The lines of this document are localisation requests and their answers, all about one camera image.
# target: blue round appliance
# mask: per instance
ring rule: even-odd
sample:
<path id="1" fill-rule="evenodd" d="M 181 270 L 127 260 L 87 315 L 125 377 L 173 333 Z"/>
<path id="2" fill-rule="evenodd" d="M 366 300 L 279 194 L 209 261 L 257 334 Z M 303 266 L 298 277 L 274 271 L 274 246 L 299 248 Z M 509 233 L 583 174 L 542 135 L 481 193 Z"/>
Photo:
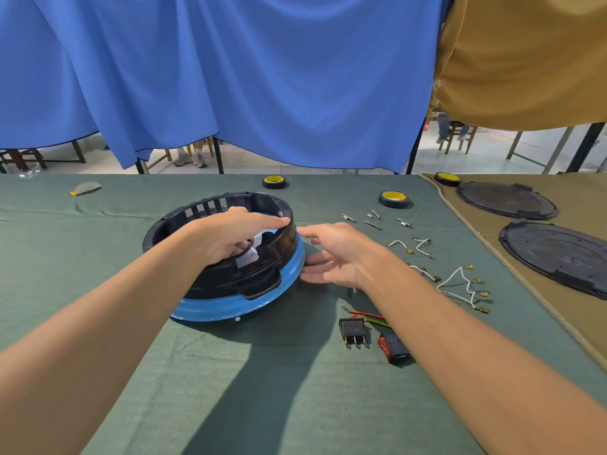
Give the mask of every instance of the blue round appliance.
<path id="1" fill-rule="evenodd" d="M 196 278 L 172 318 L 207 322 L 235 318 L 275 300 L 297 279 L 304 265 L 304 244 L 289 205 L 264 193 L 225 193 L 179 207 L 158 220 L 143 240 L 143 252 L 191 220 L 244 206 L 250 212 L 289 217 L 279 230 L 262 230 L 241 254 L 209 265 Z"/>

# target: hand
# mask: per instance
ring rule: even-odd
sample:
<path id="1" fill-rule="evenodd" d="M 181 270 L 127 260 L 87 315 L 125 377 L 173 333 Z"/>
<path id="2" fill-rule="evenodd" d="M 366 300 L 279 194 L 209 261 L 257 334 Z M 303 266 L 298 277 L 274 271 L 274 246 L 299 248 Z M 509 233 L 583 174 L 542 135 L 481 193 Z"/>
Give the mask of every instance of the hand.
<path id="1" fill-rule="evenodd" d="M 310 225 L 297 229 L 312 244 L 325 250 L 306 259 L 300 278 L 306 282 L 333 282 L 348 288 L 362 288 L 369 282 L 378 259 L 392 256 L 386 250 L 347 223 Z"/>
<path id="2" fill-rule="evenodd" d="M 205 265 L 212 265 L 242 252 L 249 245 L 247 240 L 261 230 L 283 228 L 290 221 L 288 217 L 249 212 L 246 207 L 230 207 L 226 212 L 194 220 L 183 228 L 191 227 L 197 235 L 202 234 Z"/>

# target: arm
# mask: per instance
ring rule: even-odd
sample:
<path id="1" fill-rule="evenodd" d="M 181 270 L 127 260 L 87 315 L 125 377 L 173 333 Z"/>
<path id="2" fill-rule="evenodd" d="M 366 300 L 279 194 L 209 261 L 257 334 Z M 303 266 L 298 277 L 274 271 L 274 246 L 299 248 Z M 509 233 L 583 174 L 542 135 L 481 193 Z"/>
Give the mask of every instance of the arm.
<path id="1" fill-rule="evenodd" d="M 598 402 L 390 251 L 346 224 L 300 233 L 325 248 L 310 263 L 328 261 L 305 267 L 302 279 L 363 289 L 485 451 L 569 455 L 607 447 L 607 411 Z"/>
<path id="2" fill-rule="evenodd" d="M 287 223 L 244 208 L 190 222 L 0 353 L 2 453 L 80 453 L 200 271 Z"/>

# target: brown fabric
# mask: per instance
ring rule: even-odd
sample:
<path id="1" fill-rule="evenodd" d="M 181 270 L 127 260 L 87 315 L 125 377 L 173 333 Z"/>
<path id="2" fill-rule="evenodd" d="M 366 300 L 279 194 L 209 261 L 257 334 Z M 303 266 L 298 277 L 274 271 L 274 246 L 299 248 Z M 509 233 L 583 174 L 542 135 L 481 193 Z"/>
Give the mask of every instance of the brown fabric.
<path id="1" fill-rule="evenodd" d="M 605 70 L 607 0 L 455 0 L 430 108 L 515 131 L 606 121 Z"/>
<path id="2" fill-rule="evenodd" d="M 607 173 L 560 175 L 459 175 L 462 182 L 521 183 L 550 199 L 560 211 L 555 225 L 607 240 Z M 444 198 L 533 287 L 558 315 L 607 361 L 607 301 L 554 282 L 514 259 L 498 242 L 511 219 L 465 203 L 456 189 L 436 184 Z"/>

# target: red wire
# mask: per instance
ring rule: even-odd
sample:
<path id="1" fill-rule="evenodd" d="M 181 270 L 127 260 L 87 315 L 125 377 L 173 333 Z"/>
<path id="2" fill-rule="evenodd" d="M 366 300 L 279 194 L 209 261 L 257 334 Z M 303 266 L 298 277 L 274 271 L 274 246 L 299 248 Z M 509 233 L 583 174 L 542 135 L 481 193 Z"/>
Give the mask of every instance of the red wire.
<path id="1" fill-rule="evenodd" d="M 370 316 L 372 318 L 383 319 L 385 321 L 385 318 L 383 316 L 380 316 L 379 314 L 365 313 L 363 311 L 352 311 L 349 309 L 347 309 L 345 311 L 347 311 L 348 313 L 351 313 L 351 314 L 362 314 L 363 316 Z"/>

